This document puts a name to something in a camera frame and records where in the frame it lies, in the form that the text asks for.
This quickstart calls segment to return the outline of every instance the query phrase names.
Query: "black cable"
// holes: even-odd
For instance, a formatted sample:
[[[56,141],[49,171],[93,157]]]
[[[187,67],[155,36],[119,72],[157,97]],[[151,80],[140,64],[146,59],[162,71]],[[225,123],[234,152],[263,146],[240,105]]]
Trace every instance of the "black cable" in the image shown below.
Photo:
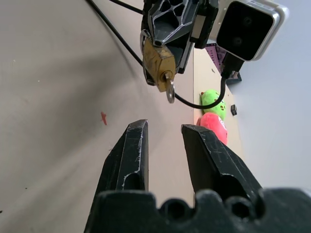
[[[116,37],[120,40],[120,42],[125,46],[125,48],[130,52],[130,54],[135,58],[135,60],[142,66],[142,60],[137,56],[137,54],[132,50],[132,48],[126,43],[126,41],[123,39],[123,37],[119,34],[119,32],[111,24],[111,22],[107,19],[107,17],[103,14],[103,12],[98,8],[98,6],[92,0],[86,0],[86,2],[93,8],[94,11],[96,11],[96,13],[107,24],[107,26],[116,35]],[[176,97],[176,99],[181,101],[183,104],[185,104],[191,108],[196,108],[196,109],[213,108],[213,107],[217,106],[223,100],[223,98],[225,96],[225,82],[226,82],[227,78],[229,78],[230,73],[226,72],[226,71],[222,72],[220,95],[219,95],[218,99],[212,104],[197,105],[194,103],[190,103],[189,101],[187,101],[184,98],[182,98],[181,96],[179,96],[176,92],[175,92],[175,97]]]
[[[137,56],[137,54],[132,50],[132,48],[126,43],[117,29],[111,24],[111,22],[107,19],[107,17],[101,12],[98,6],[92,0],[86,0],[86,2],[93,8],[94,11],[102,18],[102,20],[107,24],[110,30],[116,35],[116,37],[120,40],[120,42],[126,47],[126,49],[130,52],[130,54],[135,58],[135,60],[142,66],[141,59]]]
[[[119,0],[110,0],[110,1],[142,15],[142,10],[141,9],[138,9],[138,8],[136,8],[134,6],[131,6],[131,5],[126,4],[126,3],[122,2],[122,1],[119,1]]]

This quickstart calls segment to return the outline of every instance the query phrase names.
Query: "white camera housing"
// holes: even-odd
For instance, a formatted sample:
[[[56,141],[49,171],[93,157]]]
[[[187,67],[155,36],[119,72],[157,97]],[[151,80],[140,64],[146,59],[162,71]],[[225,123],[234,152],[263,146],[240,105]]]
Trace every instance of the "white camera housing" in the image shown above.
[[[209,35],[209,39],[217,42],[218,33],[221,29],[222,22],[227,13],[227,9],[230,6],[230,4],[233,2],[239,2],[248,7],[256,9],[257,11],[261,11],[271,16],[274,20],[272,27],[270,28],[268,34],[266,35],[265,39],[260,45],[260,48],[257,50],[256,55],[252,59],[243,59],[242,57],[239,57],[238,55],[232,53],[231,51],[223,48],[227,52],[235,55],[236,57],[239,57],[240,59],[244,61],[258,60],[266,52],[268,46],[271,44],[271,42],[275,38],[277,32],[279,31],[283,23],[286,21],[286,19],[289,17],[289,13],[290,13],[289,9],[285,6],[282,6],[280,4],[277,4],[275,2],[271,2],[268,0],[219,0],[219,11],[218,11],[216,20],[213,24],[211,33]]]

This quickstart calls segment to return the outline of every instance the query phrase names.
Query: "red mark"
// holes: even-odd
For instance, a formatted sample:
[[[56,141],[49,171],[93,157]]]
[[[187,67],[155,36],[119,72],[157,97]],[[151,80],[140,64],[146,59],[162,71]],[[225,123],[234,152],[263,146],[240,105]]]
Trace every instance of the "red mark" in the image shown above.
[[[101,112],[101,115],[102,115],[102,120],[101,121],[103,121],[104,124],[107,125],[107,121],[106,121],[106,116],[107,115],[105,113],[103,113],[103,112]]]

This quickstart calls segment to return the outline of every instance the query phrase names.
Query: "pink plush toy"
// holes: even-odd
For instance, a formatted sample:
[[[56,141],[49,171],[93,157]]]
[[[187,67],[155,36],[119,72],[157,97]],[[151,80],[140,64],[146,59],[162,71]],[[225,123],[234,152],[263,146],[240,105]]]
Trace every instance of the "pink plush toy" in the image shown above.
[[[228,142],[228,131],[221,118],[214,113],[205,113],[201,118],[198,119],[197,125],[203,126],[209,130],[212,130],[218,139],[227,145]]]

